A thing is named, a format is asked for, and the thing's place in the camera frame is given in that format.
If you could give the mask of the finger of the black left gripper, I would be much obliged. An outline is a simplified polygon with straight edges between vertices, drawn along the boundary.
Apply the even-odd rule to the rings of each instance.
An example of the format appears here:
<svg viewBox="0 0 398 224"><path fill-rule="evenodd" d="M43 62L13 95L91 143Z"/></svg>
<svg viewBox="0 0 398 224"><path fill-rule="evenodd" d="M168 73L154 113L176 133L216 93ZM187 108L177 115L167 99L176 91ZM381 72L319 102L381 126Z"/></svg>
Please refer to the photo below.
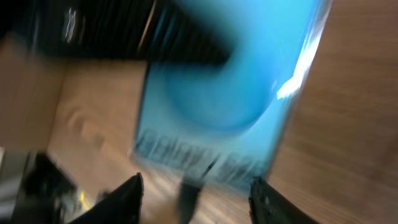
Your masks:
<svg viewBox="0 0 398 224"><path fill-rule="evenodd" d="M217 65L232 53L174 1L1 0L7 32L51 57Z"/></svg>

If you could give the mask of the blue screen smartphone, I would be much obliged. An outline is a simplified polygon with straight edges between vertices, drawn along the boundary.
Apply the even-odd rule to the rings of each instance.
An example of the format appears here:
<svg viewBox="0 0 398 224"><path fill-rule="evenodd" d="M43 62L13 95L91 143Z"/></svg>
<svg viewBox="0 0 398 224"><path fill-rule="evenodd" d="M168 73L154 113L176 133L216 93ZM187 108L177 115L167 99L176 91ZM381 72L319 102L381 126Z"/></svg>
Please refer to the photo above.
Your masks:
<svg viewBox="0 0 398 224"><path fill-rule="evenodd" d="M177 1L226 47L219 65L149 67L133 153L193 185L247 192L269 170L330 1Z"/></svg>

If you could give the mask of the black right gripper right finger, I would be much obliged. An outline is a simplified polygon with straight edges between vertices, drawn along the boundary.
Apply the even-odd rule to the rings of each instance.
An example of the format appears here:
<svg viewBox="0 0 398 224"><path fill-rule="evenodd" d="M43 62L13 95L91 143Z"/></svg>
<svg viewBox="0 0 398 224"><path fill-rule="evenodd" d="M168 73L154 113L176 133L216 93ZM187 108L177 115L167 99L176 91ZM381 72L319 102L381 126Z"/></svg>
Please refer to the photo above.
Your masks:
<svg viewBox="0 0 398 224"><path fill-rule="evenodd" d="M259 177L251 182L249 205L252 224L318 224Z"/></svg>

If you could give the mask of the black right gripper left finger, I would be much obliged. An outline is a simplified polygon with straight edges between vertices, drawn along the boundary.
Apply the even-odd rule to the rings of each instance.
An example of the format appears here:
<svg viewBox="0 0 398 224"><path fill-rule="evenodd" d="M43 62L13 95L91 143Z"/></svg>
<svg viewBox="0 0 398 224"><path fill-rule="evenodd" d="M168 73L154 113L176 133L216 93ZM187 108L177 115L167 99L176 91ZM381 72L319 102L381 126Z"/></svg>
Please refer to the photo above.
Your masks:
<svg viewBox="0 0 398 224"><path fill-rule="evenodd" d="M70 224L139 224L143 195L143 179L137 173Z"/></svg>

